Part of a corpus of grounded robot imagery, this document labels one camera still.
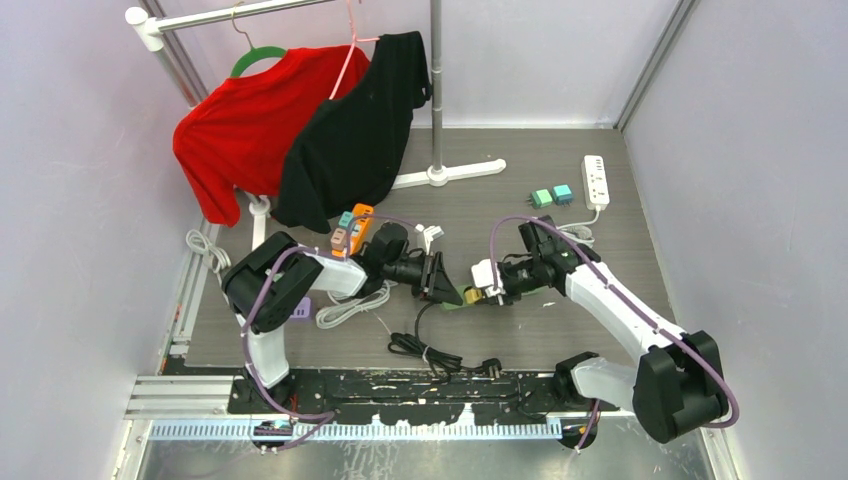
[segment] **power cord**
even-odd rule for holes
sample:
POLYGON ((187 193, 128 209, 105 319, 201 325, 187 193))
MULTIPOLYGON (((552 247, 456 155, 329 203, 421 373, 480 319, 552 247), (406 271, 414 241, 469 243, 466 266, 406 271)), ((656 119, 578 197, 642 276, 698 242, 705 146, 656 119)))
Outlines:
MULTIPOLYGON (((186 234, 186 244, 192 252, 203 257, 203 265, 215 274, 215 277, 218 278, 218 285, 222 285, 221 272, 232 266, 232 261, 230 261, 230 256, 227 255, 227 252, 223 248, 216 246, 200 230, 195 229, 189 230, 186 234)), ((224 301, 229 305, 230 299, 227 298, 227 294, 223 290, 221 290, 221 294, 224 295, 224 301)))
POLYGON ((421 341, 418 334, 418 326, 421 323, 421 318, 424 312, 432 308, 437 303, 428 303, 418 311, 415 317, 415 335, 409 333, 393 333, 392 341, 388 345, 388 349, 395 355, 403 355, 405 357, 415 357, 424 360, 425 363, 433 371, 433 375, 442 378, 443 383, 450 382, 451 375, 459 372, 482 373, 494 378, 500 377, 501 362, 497 358, 490 358, 484 361, 479 367, 466 367, 462 365, 462 357, 450 353, 441 352, 430 347, 421 341), (439 374, 438 369, 444 372, 444 377, 439 374))
POLYGON ((588 225, 592 225, 597 222, 600 216, 601 209, 595 208, 595 218, 592 220, 589 220, 588 222, 569 223, 568 225, 557 227, 557 230, 564 233, 565 236, 571 239, 574 243, 582 243, 591 247, 595 244, 595 237, 592 234, 592 229, 589 228, 588 225))
POLYGON ((379 290, 369 296, 373 297, 371 300, 368 300, 369 297, 365 297, 353 299, 346 303, 341 302, 349 297, 339 297, 332 292, 327 292, 330 301, 335 303, 335 305, 318 310, 318 313, 315 314, 315 325, 322 330, 328 330, 338 327, 357 313, 369 312, 381 307, 389 301, 391 290, 394 286, 397 286, 396 282, 386 280, 379 290))

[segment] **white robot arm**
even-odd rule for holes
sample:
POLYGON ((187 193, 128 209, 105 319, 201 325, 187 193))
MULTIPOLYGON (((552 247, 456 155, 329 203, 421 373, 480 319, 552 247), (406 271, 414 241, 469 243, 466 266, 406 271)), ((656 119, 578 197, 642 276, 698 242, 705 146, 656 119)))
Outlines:
MULTIPOLYGON (((462 298, 445 272, 442 253, 430 251, 432 241, 443 234, 441 228, 419 227, 416 233, 421 246, 414 250, 408 250, 403 226, 386 223, 362 251, 349 258, 324 256, 317 250, 287 258, 280 270, 283 275, 261 300, 247 333, 257 380, 271 389, 288 375, 284 324, 308 291, 363 298, 379 289, 384 280, 392 280, 411 285, 412 294, 424 300, 461 305, 462 298)), ((242 327, 271 266, 284 251, 298 246, 289 235, 277 232, 224 276, 221 287, 242 327)))
MULTIPOLYGON (((553 225, 550 217, 539 220, 553 225)), ((651 310, 615 278, 591 248, 578 246, 582 253, 578 255, 562 239, 530 222, 519 231, 528 255, 516 263, 498 262, 497 282, 491 259, 472 267, 474 287, 483 297, 478 303, 509 305, 520 300, 522 293, 545 286, 556 288, 601 322, 638 365, 613 364, 592 352, 572 357, 557 365, 554 388, 560 397, 574 403, 597 398, 632 411, 660 443, 727 413, 725 393, 666 336, 684 342, 721 375, 718 347, 709 335, 689 335, 651 310), (649 326, 636 310, 656 327, 649 326)))

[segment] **green hanger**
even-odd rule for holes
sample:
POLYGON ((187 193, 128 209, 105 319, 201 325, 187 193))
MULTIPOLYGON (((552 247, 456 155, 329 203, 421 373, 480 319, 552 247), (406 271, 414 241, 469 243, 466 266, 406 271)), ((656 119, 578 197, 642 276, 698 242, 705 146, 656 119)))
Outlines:
POLYGON ((266 58, 283 58, 286 50, 280 47, 259 47, 251 48, 243 57, 239 58, 230 77, 240 77, 254 63, 265 60, 266 58))
POLYGON ((245 70, 247 70, 254 63, 265 60, 266 58, 283 58, 286 54, 285 49, 280 47, 259 47, 256 48, 253 46, 253 42, 250 41, 250 35, 247 34, 244 30, 239 30, 236 26, 236 8, 239 5, 244 3, 243 1, 238 2, 233 7, 233 13, 230 15, 230 21, 233 22, 233 29, 239 32, 240 34, 247 37, 247 44, 250 45, 250 51, 245 53, 244 56, 239 58, 238 62, 236 62, 233 67, 233 71, 230 73, 230 77, 240 77, 245 70))

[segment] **black cable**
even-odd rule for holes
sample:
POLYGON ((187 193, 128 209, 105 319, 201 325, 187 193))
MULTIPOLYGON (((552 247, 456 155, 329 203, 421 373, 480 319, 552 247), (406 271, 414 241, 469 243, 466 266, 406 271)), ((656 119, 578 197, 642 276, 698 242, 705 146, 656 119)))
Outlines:
MULTIPOLYGON (((462 371, 474 373, 488 373, 487 362, 490 362, 489 360, 484 362, 484 364, 479 367, 466 367, 462 365, 462 357, 450 353, 441 352, 421 341, 421 337, 418 333, 418 327, 421 323, 421 318, 424 316, 424 312, 432 308, 434 305, 438 304, 435 302, 428 303, 427 305, 424 305, 421 310, 418 311, 418 315, 415 317, 414 335, 408 333, 392 334, 392 341, 389 342, 388 345, 389 351, 394 353, 395 355, 426 359, 427 364, 430 366, 430 370, 433 371, 433 375, 441 377, 438 370, 442 370, 444 372, 445 377, 443 378, 443 381, 445 382, 450 381, 451 374, 459 373, 462 371)), ((490 366, 494 366, 494 362, 497 362, 497 368, 498 371, 500 371, 500 362, 496 359, 493 359, 493 362, 490 366)))
POLYGON ((531 253, 508 253, 508 254, 504 255, 503 259, 504 259, 504 261, 506 261, 510 258, 527 258, 527 257, 532 257, 532 256, 533 256, 533 254, 531 254, 531 253))

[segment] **purple object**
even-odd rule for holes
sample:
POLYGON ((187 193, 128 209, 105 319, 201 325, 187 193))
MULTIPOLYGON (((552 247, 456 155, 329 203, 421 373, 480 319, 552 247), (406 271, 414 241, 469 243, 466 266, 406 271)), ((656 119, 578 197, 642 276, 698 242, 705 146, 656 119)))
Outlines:
POLYGON ((294 312, 292 312, 289 320, 309 320, 312 318, 312 299, 309 297, 303 297, 300 299, 300 303, 295 307, 294 312))

